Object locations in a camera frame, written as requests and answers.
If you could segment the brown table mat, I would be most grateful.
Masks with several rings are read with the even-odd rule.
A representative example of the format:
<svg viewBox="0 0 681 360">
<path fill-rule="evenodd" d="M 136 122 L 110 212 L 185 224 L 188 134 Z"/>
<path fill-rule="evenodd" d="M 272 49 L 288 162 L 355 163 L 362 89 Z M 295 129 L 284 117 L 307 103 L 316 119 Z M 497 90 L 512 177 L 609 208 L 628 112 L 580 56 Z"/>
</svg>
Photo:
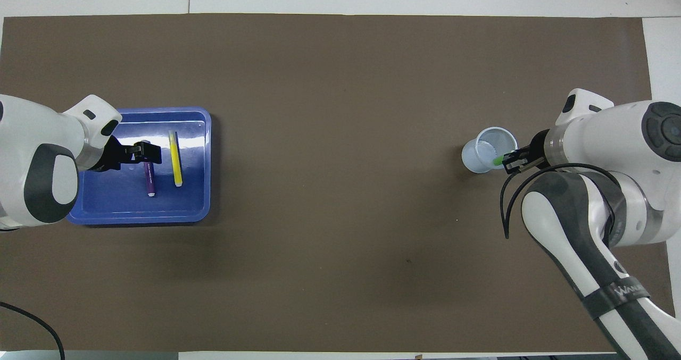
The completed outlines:
<svg viewBox="0 0 681 360">
<path fill-rule="evenodd" d="M 575 88 L 652 98 L 634 18 L 6 18 L 0 93 L 65 111 L 201 106 L 211 209 L 0 234 L 0 301 L 68 350 L 610 352 L 514 206 L 460 158 L 521 145 Z"/>
</svg>

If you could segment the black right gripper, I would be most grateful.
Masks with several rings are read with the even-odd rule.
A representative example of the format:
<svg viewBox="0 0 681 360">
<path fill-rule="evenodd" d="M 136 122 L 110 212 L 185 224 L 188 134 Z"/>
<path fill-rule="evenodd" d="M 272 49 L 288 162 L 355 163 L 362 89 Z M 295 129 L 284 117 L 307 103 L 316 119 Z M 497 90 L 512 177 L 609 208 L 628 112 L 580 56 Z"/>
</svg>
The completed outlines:
<svg viewBox="0 0 681 360">
<path fill-rule="evenodd" d="M 504 154 L 503 160 L 506 174 L 518 175 L 532 168 L 542 170 L 550 166 L 544 150 L 548 132 L 550 132 L 549 129 L 542 130 L 525 147 Z"/>
</svg>

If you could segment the blue plastic tray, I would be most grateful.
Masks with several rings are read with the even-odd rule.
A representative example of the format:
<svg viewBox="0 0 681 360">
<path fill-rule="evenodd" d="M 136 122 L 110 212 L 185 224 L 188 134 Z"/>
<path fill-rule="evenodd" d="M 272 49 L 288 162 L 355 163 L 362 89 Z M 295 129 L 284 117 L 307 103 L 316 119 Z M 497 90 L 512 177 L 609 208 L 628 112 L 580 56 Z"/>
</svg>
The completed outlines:
<svg viewBox="0 0 681 360">
<path fill-rule="evenodd" d="M 143 164 L 80 173 L 80 189 L 68 220 L 81 225 L 194 223 L 211 209 L 212 119 L 199 106 L 120 110 L 113 136 L 124 145 L 141 140 L 161 147 L 153 164 L 155 197 L 148 197 Z M 183 184 L 173 184 L 168 132 L 177 133 Z"/>
</svg>

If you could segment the yellow marker pen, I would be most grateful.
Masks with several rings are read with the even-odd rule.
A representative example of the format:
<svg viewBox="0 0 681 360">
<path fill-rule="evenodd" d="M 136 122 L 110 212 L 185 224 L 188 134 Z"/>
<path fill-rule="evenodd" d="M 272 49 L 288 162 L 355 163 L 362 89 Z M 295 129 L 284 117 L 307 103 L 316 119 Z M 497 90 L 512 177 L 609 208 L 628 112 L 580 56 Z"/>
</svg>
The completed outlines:
<svg viewBox="0 0 681 360">
<path fill-rule="evenodd" d="M 181 171 L 181 161 L 177 133 L 175 131 L 170 130 L 168 132 L 168 139 L 170 158 L 172 163 L 173 184 L 175 184 L 176 187 L 180 188 L 183 184 L 183 178 Z"/>
</svg>

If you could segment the translucent plastic cup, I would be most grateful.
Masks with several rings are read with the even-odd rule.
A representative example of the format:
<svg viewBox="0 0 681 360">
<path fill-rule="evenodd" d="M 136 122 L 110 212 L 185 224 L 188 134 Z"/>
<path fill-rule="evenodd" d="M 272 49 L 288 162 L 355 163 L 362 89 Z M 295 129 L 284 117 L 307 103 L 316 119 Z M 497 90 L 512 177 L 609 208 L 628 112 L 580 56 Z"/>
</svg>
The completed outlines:
<svg viewBox="0 0 681 360">
<path fill-rule="evenodd" d="M 517 140 L 511 132 L 501 127 L 489 127 L 462 147 L 461 159 L 469 171 L 482 174 L 502 170 L 503 167 L 496 169 L 492 166 L 493 159 L 516 149 Z"/>
</svg>

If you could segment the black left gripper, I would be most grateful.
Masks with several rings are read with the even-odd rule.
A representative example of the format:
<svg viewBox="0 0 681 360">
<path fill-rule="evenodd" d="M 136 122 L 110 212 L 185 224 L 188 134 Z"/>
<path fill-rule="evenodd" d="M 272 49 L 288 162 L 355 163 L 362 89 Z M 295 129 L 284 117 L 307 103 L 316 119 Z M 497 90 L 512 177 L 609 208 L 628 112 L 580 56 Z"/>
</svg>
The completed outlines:
<svg viewBox="0 0 681 360">
<path fill-rule="evenodd" d="M 111 136 L 105 144 L 99 161 L 93 166 L 93 171 L 104 172 L 120 170 L 122 164 L 152 163 L 161 164 L 161 147 L 146 141 L 139 141 L 133 145 L 123 145 L 115 136 Z"/>
</svg>

